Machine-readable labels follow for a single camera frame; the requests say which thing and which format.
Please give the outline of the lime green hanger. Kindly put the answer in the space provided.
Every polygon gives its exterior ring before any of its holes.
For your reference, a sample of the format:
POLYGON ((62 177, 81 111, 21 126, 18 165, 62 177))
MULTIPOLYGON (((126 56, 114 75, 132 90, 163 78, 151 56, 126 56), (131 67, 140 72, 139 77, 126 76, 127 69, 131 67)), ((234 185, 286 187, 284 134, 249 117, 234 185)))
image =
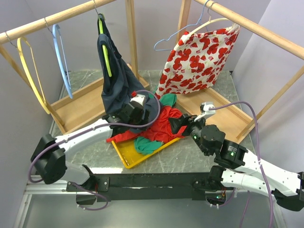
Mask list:
MULTIPOLYGON (((98 17, 98 20, 97 20, 98 21, 98 23, 97 23, 98 24, 98 33, 103 34, 104 33, 103 21, 105 21, 105 18, 104 18, 103 14, 100 14, 97 11, 95 1, 93 1, 93 4, 94 4, 95 11, 97 13, 97 17, 98 17)), ((112 77, 112 71, 111 71, 111 68, 110 68, 110 61, 109 61, 107 47, 105 45, 102 45, 102 50, 103 50, 103 54, 104 54, 105 66, 106 66, 106 70, 108 72, 108 76, 112 77)))

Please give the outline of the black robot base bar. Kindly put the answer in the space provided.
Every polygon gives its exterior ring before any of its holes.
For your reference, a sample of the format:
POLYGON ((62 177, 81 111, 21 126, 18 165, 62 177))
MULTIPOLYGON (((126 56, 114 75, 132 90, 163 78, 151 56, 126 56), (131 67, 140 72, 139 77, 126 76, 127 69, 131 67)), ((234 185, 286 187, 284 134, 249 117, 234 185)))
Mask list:
POLYGON ((225 168, 212 166, 209 172, 94 174, 83 185, 68 183, 81 206, 115 200, 205 200, 207 192, 225 189, 225 168))

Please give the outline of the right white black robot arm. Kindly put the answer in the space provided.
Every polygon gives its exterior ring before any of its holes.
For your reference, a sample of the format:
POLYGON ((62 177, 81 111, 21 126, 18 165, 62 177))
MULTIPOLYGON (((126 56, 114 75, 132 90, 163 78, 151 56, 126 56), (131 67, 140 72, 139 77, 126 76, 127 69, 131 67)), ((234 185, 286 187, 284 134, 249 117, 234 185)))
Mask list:
POLYGON ((204 118, 183 114, 169 118, 173 133, 182 127, 182 136, 190 136, 205 156, 214 156, 215 166, 209 171, 204 188, 239 188, 265 196, 273 196, 279 206, 290 211, 304 208, 304 174, 279 168, 246 147, 225 139, 216 125, 204 118))

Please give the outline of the navy blue tank top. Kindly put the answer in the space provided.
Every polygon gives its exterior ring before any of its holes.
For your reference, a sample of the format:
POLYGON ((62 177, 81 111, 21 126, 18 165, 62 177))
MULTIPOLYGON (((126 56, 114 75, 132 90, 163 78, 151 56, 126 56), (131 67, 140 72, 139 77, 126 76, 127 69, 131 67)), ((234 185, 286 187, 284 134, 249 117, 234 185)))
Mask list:
POLYGON ((97 50, 104 78, 101 98, 104 104, 105 112, 106 114, 121 113, 123 104, 130 102, 132 98, 131 93, 133 91, 145 95, 146 102, 144 105, 144 110, 150 111, 149 122, 142 125, 142 128, 132 129, 133 132, 139 133, 149 128, 156 121, 161 109, 160 102, 157 98, 149 94, 147 90, 144 89, 143 85, 136 78, 132 70, 128 67, 127 63, 122 59, 121 54, 111 38, 105 21, 103 21, 103 27, 104 33, 98 34, 97 50), (106 70, 102 45, 105 45, 108 50, 112 77, 108 76, 108 72, 106 70))

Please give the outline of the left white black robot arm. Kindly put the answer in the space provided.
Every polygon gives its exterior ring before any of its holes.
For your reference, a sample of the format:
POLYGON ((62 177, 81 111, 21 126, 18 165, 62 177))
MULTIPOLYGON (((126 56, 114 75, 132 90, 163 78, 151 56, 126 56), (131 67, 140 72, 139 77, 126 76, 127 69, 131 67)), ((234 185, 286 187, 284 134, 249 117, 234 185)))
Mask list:
POLYGON ((94 123, 75 132, 52 137, 41 137, 30 159, 30 170, 35 169, 45 184, 58 180, 76 183, 85 191, 95 185, 94 174, 86 165, 75 165, 67 156, 101 140, 109 139, 127 130, 145 129, 151 124, 151 111, 136 101, 124 104, 117 111, 106 114, 94 123))

